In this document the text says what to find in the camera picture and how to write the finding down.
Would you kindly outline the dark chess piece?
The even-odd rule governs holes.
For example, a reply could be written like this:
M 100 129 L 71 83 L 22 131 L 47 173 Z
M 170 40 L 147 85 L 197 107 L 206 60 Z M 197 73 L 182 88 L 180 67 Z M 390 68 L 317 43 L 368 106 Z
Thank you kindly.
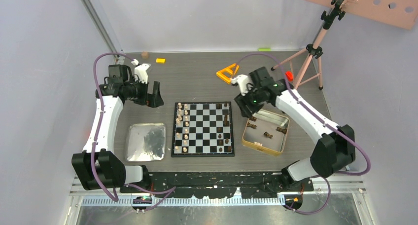
M 223 119 L 223 126 L 229 126 L 228 115 L 226 114 Z

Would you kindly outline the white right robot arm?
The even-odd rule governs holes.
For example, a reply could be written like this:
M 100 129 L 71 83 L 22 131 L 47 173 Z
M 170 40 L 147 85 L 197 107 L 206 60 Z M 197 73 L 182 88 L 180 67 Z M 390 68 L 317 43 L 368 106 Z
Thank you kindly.
M 240 93 L 234 98 L 241 115 L 250 118 L 269 103 L 291 117 L 315 143 L 310 157 L 281 171 L 281 184 L 295 190 L 305 178 L 327 178 L 355 161 L 354 130 L 339 126 L 307 103 L 286 79 L 274 80 L 265 67 L 231 79 Z

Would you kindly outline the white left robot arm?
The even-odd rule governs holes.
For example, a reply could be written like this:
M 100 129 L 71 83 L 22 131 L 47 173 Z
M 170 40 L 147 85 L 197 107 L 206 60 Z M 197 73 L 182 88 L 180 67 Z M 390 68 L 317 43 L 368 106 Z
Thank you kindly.
M 139 192 L 150 189 L 151 179 L 145 166 L 126 166 L 114 155 L 114 138 L 119 116 L 126 101 L 157 108 L 164 104 L 160 83 L 148 92 L 150 64 L 110 65 L 108 76 L 95 92 L 96 113 L 88 141 L 71 164 L 85 190 L 120 188 L 132 183 Z

